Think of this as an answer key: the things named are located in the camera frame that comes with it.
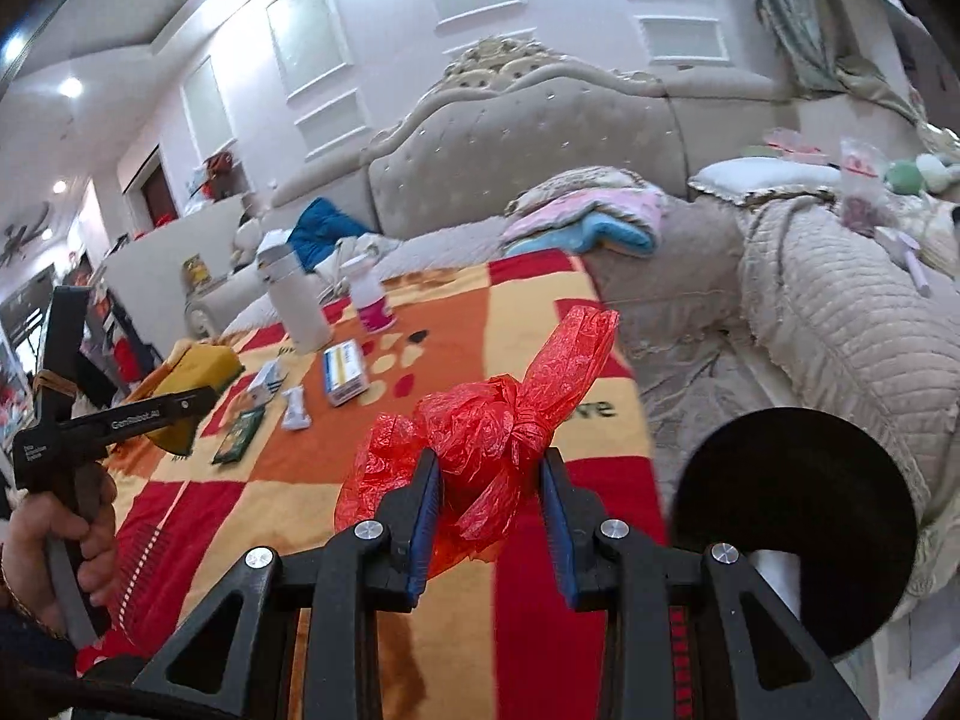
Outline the left hand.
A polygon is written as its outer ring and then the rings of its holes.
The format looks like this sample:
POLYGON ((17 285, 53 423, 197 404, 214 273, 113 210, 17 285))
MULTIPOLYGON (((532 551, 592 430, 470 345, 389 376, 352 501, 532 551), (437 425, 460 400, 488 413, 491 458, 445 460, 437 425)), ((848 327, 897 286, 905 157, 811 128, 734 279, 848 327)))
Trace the left hand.
POLYGON ((76 582, 91 605, 105 608, 117 582, 116 483, 96 466, 98 515, 88 522, 52 493, 26 494, 14 509, 2 546, 2 605, 55 637, 67 637, 65 618, 47 565, 47 540, 80 546, 76 582))

